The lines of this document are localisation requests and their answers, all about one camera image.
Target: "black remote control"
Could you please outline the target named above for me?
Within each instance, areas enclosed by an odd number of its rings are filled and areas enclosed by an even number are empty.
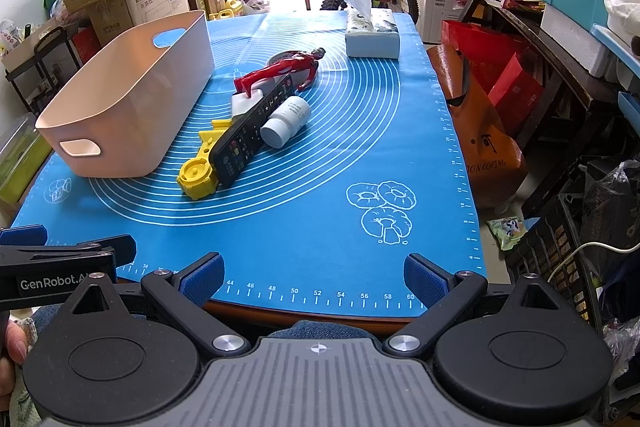
[[[293,95],[293,89],[293,81],[288,74],[260,102],[231,124],[215,143],[209,152],[209,163],[216,170],[220,185],[230,187],[263,146],[260,128],[271,113]]]

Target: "white pill bottle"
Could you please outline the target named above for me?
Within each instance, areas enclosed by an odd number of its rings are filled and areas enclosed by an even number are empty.
[[[290,96],[271,113],[269,120],[260,129],[264,142],[280,149],[293,138],[311,116],[311,107],[303,98]]]

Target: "blue gripper pad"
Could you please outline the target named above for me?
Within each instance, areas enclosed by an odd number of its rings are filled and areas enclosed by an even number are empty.
[[[47,244],[47,229],[42,225],[29,225],[15,229],[0,230],[0,245],[13,247],[44,247]]]
[[[412,253],[404,260],[404,283],[427,308],[447,295],[455,277],[428,259]]]
[[[225,282],[225,261],[219,253],[207,254],[202,259],[178,272],[174,277],[182,277],[178,291],[194,304],[202,307]]]

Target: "red action figure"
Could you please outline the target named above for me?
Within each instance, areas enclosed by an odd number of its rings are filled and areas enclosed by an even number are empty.
[[[245,92],[248,97],[251,97],[251,86],[260,80],[265,78],[273,78],[280,74],[297,73],[299,71],[309,70],[309,76],[303,84],[300,84],[296,89],[298,91],[304,91],[309,86],[316,76],[318,70],[318,60],[324,57],[324,48],[317,48],[311,53],[306,52],[289,52],[294,53],[293,56],[283,58],[277,61],[271,66],[262,68],[258,71],[241,76],[234,80],[237,92]]]

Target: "human hand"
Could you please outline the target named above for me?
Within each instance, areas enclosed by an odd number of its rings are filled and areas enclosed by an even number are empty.
[[[9,401],[15,385],[14,362],[23,363],[26,357],[27,336],[20,326],[9,321],[4,334],[4,351],[0,357],[0,411],[9,410]]]

